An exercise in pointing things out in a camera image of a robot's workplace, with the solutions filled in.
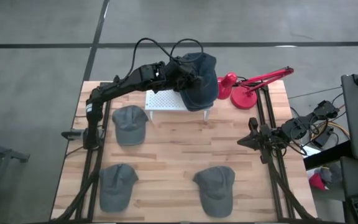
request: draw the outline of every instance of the table leg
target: table leg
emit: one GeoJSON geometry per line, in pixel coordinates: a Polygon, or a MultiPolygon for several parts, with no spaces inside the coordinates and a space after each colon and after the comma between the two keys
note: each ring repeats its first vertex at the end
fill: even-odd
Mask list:
{"type": "Polygon", "coordinates": [[[204,110],[204,121],[207,121],[209,118],[209,109],[208,110],[204,110]]]}
{"type": "Polygon", "coordinates": [[[153,111],[149,111],[150,120],[153,121],[153,111]]]}

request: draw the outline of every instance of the white pegboard stand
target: white pegboard stand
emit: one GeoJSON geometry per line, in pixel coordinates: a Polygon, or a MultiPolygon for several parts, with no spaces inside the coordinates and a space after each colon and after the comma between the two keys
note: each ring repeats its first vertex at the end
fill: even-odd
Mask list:
{"type": "MultiPolygon", "coordinates": [[[[209,118],[209,109],[204,109],[204,121],[209,118]]],[[[154,111],[188,111],[180,93],[173,90],[160,91],[157,94],[152,90],[146,91],[145,110],[151,121],[154,111]]]]}

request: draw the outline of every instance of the butcher block tabletop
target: butcher block tabletop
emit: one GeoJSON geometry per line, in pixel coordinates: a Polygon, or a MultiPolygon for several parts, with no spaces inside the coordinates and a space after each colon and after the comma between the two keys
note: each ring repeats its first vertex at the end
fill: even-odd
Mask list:
{"type": "MultiPolygon", "coordinates": [[[[91,90],[99,84],[100,82],[84,82],[73,128],[87,127],[85,101],[91,90]]],[[[269,90],[279,126],[292,118],[284,83],[281,80],[273,82],[269,85],[269,90]]],[[[266,123],[269,124],[262,91],[261,94],[266,123]]],[[[120,147],[111,114],[114,110],[129,105],[144,108],[145,93],[136,91],[112,100],[101,167],[103,169],[114,164],[129,164],[135,169],[139,180],[134,185],[127,209],[120,213],[105,213],[100,209],[98,190],[94,222],[277,220],[269,171],[267,165],[260,162],[260,151],[236,143],[249,134],[249,118],[259,118],[256,106],[250,110],[239,110],[230,99],[216,100],[208,121],[203,121],[203,111],[156,111],[153,121],[146,124],[144,143],[120,147]],[[195,173],[213,166],[229,166],[236,173],[233,211],[226,218],[213,218],[205,214],[198,186],[192,181],[195,173]]],[[[67,152],[80,146],[82,140],[70,141],[67,152]]],[[[78,193],[85,158],[86,150],[80,149],[65,159],[51,218],[61,215],[78,193]]],[[[316,217],[302,156],[288,148],[284,161],[291,191],[306,210],[316,217]]],[[[89,195],[90,190],[85,198],[84,217],[88,211],[89,195]]],[[[280,200],[284,217],[288,217],[281,190],[280,200]]]]}

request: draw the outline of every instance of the concrete floor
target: concrete floor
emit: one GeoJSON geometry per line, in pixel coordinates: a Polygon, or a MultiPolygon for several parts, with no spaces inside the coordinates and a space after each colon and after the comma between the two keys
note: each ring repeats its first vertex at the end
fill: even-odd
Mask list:
{"type": "MultiPolygon", "coordinates": [[[[102,3],[0,0],[0,44],[92,43],[102,3]]],[[[188,37],[202,42],[358,41],[358,0],[111,0],[100,42],[141,37],[159,42],[188,37]]],[[[358,73],[358,47],[207,47],[205,52],[217,58],[219,76],[253,77],[293,67],[285,85],[300,114],[332,100],[341,89],[315,92],[339,86],[341,75],[358,73]]],[[[0,223],[48,220],[67,146],[60,132],[72,124],[89,53],[0,49],[0,145],[31,154],[27,164],[12,161],[9,166],[0,191],[0,223]]],[[[131,55],[132,49],[99,49],[90,80],[125,75],[131,55]]],[[[135,67],[160,60],[167,58],[159,49],[139,49],[135,67]]],[[[336,101],[342,104],[341,98],[336,101]]],[[[345,116],[337,122],[347,127],[345,116]]],[[[340,203],[318,192],[314,196],[319,217],[343,221],[336,212],[340,203]]]]}

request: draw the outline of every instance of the red object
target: red object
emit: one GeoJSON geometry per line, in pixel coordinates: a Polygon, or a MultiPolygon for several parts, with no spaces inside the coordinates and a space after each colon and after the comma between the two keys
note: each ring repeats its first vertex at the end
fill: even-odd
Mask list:
{"type": "Polygon", "coordinates": [[[227,99],[232,90],[232,86],[237,82],[237,75],[234,72],[229,72],[224,78],[218,77],[219,94],[218,99],[227,99]]]}
{"type": "Polygon", "coordinates": [[[257,102],[255,90],[267,86],[269,83],[279,80],[291,73],[293,73],[293,68],[286,67],[265,75],[250,78],[246,81],[241,81],[239,82],[239,87],[235,88],[231,94],[231,102],[239,109],[250,109],[257,102]],[[259,82],[259,84],[251,86],[251,84],[257,82],[259,82]]]}
{"type": "Polygon", "coordinates": [[[311,186],[316,187],[320,190],[326,190],[323,181],[321,180],[320,174],[313,174],[309,179],[309,183],[311,186]]]}

